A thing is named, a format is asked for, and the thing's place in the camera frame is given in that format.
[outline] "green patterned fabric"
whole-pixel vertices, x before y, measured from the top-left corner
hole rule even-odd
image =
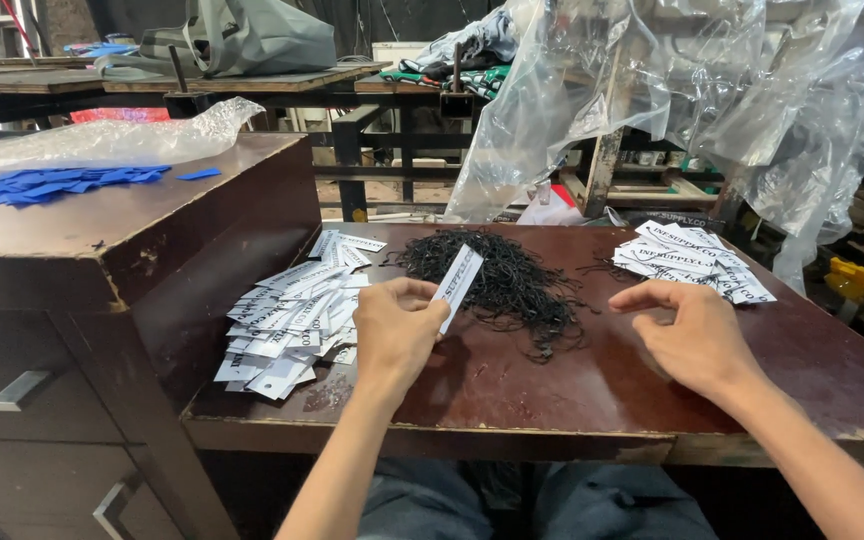
[[[469,89],[486,99],[496,99],[499,89],[502,88],[502,82],[509,75],[509,65],[497,65],[482,71],[462,71],[459,78],[462,79],[462,87]],[[399,69],[390,69],[379,73],[386,81],[395,83],[411,83],[422,87],[434,87],[437,89],[449,90],[452,88],[452,78],[449,80],[431,80],[422,73],[413,73],[401,71]]]

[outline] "clear plastic sheet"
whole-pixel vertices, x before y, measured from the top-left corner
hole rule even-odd
[[[740,179],[789,239],[801,288],[816,241],[851,227],[864,174],[864,0],[510,0],[518,54],[486,105],[445,219],[490,221],[576,142],[623,126]]]
[[[216,156],[265,108],[235,97],[187,120],[95,120],[0,140],[0,170],[171,166]]]

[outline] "cabinet drawer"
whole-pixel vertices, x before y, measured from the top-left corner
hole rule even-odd
[[[31,390],[20,411],[0,410],[0,439],[122,442],[48,314],[0,309],[0,392],[26,372],[49,377]]]
[[[126,480],[134,496],[108,498]],[[182,539],[125,448],[0,441],[0,530],[10,540],[115,538],[93,515],[103,502],[112,502],[105,518],[135,540]]]

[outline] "pile of black strings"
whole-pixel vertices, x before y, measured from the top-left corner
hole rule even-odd
[[[463,244],[485,260],[472,282],[462,309],[498,332],[527,329],[534,350],[524,352],[531,361],[545,364],[555,351],[581,345],[584,332],[575,317],[576,308],[588,305],[575,296],[581,287],[562,269],[544,268],[542,259],[522,244],[486,228],[449,228],[405,244],[393,251],[393,264],[408,277],[441,283]]]

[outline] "metal drawer handle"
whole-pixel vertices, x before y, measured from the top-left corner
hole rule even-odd
[[[99,503],[99,507],[92,512],[92,517],[95,518],[95,521],[99,522],[102,529],[113,540],[136,540],[126,530],[122,521],[119,521],[119,516],[123,510],[126,510],[126,506],[132,497],[136,495],[138,485],[141,485],[141,479],[137,475],[128,480],[116,482],[105,495],[105,498],[102,499],[102,502]]]
[[[32,391],[52,377],[47,371],[27,371],[0,392],[0,412],[21,412]]]

